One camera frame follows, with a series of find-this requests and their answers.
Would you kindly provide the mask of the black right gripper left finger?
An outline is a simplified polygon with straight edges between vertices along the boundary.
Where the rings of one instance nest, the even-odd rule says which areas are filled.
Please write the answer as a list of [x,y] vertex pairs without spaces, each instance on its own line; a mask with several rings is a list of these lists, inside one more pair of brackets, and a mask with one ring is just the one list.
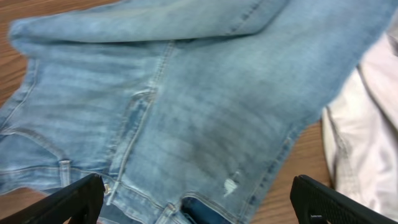
[[1,220],[1,224],[96,224],[105,187],[90,174],[33,205]]

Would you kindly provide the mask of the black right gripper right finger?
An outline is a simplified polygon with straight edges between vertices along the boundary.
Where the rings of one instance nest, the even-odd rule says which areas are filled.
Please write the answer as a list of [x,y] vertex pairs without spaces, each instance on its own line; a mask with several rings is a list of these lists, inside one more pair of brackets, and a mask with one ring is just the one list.
[[294,177],[290,201],[300,224],[397,224],[307,175]]

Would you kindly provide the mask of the light blue denim jeans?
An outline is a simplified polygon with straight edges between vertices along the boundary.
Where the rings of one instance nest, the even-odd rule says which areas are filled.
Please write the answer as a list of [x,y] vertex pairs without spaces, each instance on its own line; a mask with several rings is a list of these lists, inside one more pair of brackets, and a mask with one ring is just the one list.
[[14,21],[1,193],[102,176],[104,223],[249,223],[392,0],[118,1]]

